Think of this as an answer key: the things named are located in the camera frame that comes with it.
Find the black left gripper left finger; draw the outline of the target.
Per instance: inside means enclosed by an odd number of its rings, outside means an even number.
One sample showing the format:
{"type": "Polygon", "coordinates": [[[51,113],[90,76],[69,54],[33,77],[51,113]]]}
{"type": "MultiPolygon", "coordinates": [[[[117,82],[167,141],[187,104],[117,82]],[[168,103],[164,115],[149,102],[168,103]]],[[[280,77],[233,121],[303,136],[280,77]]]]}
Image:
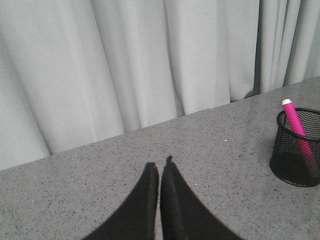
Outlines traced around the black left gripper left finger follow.
{"type": "Polygon", "coordinates": [[[124,202],[85,240],[153,240],[158,202],[159,172],[156,164],[144,170],[124,202]]]}

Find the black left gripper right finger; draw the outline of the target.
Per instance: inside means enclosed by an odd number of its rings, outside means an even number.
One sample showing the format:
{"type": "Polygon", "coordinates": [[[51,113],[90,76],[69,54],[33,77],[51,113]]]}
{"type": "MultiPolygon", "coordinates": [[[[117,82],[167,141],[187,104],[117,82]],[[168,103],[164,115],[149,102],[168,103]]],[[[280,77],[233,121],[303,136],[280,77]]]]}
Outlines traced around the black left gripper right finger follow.
{"type": "Polygon", "coordinates": [[[240,240],[197,198],[170,155],[160,188],[160,216],[165,240],[240,240]]]}

